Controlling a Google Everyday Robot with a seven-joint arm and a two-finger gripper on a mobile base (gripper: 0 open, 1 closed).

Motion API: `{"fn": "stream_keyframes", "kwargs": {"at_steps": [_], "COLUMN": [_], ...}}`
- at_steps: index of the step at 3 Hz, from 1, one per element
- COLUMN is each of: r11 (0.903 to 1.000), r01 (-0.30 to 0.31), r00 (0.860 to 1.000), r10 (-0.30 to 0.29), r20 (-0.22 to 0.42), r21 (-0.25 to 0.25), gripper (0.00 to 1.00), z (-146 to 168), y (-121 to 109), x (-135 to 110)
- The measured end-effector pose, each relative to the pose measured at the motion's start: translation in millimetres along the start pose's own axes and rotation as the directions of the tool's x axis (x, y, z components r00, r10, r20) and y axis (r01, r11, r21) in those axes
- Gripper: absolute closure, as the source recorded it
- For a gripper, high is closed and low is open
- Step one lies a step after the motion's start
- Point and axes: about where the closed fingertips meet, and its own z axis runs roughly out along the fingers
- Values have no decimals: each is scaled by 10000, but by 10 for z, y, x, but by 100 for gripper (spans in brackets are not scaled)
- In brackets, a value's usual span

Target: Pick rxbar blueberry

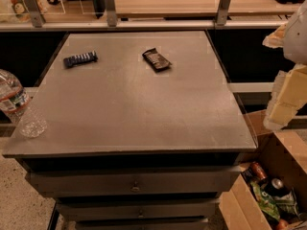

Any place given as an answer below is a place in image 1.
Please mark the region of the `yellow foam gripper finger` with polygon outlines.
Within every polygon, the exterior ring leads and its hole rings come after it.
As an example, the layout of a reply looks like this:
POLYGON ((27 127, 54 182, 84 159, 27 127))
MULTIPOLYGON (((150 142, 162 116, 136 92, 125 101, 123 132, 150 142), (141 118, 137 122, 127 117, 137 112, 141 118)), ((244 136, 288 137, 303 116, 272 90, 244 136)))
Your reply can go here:
POLYGON ((307 66, 296 64, 288 73, 279 71, 271 96, 263 124, 266 129, 280 130, 307 104, 307 66))

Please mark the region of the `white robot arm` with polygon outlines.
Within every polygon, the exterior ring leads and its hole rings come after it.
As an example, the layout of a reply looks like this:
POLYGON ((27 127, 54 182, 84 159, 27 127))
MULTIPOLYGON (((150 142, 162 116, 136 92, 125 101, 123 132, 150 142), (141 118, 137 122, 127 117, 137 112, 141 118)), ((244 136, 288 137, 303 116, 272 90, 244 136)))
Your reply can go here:
POLYGON ((265 128, 279 130, 307 104, 307 0, 287 23, 265 37, 263 45, 282 48, 284 58, 295 63, 288 73, 278 72, 265 112, 265 128))

